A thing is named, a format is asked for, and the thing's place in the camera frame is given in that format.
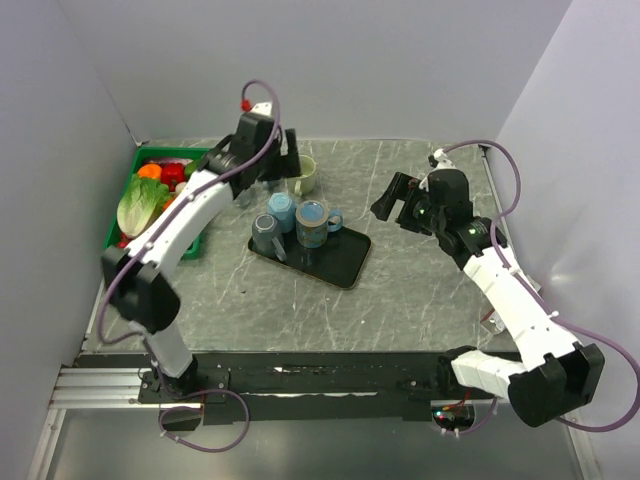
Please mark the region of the pale green mug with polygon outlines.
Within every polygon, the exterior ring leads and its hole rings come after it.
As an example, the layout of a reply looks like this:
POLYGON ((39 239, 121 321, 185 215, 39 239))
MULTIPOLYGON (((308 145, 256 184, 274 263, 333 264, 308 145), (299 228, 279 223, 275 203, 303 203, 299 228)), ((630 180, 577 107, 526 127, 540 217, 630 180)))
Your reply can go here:
POLYGON ((301 174, 287 180, 287 189, 290 194, 302 197, 310 194, 315 188, 317 164, 313 158, 307 155, 300 155, 299 161, 301 174))

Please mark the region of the dark grey mug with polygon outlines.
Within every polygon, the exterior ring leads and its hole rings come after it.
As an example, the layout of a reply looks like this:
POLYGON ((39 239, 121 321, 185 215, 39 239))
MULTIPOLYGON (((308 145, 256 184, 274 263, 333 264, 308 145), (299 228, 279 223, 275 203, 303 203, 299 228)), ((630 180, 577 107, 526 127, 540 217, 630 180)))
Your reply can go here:
POLYGON ((287 258, 284 239, 278 219, 271 214, 262 213, 252 223, 252 249, 267 258, 284 262, 287 258))

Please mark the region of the white footed mug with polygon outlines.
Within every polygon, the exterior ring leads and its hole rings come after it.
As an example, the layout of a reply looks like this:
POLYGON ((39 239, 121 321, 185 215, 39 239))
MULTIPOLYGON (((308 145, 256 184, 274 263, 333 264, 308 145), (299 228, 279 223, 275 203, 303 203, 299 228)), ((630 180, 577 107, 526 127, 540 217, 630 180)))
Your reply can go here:
POLYGON ((237 196, 235 204, 241 209, 246 209, 251 205, 253 198, 254 192, 251 189, 247 189, 237 196))

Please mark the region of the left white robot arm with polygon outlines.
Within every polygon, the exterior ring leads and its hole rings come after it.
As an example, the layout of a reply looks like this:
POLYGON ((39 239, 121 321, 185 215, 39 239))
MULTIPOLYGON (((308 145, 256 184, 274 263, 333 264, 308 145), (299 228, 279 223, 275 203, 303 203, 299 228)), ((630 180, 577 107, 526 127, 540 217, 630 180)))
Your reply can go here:
POLYGON ((274 103, 258 103, 240 116, 235 133, 197 161, 182 192, 150 227, 126 248, 104 251, 104 303, 145 341, 162 390, 174 401, 191 399, 202 381, 177 326, 181 302, 169 276, 204 227, 243 191, 299 173, 294 130, 281 130, 274 103))

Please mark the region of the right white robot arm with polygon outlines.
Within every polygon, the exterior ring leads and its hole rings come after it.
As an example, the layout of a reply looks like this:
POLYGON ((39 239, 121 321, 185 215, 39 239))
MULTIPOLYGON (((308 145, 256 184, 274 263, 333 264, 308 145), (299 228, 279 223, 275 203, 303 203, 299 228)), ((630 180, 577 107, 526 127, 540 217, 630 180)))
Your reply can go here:
POLYGON ((589 404, 599 383, 605 358, 594 344, 582 345, 520 283, 514 267, 504 267, 514 255, 506 237, 490 229, 491 221, 475 215, 469 182, 458 169, 430 172, 427 186, 396 173, 371 211, 388 219, 396 202, 403 207, 397 224, 434 236, 440 249, 481 290, 516 344, 517 361, 464 346, 439 358, 439 391, 459 398, 470 388, 508 400, 530 427, 589 404))

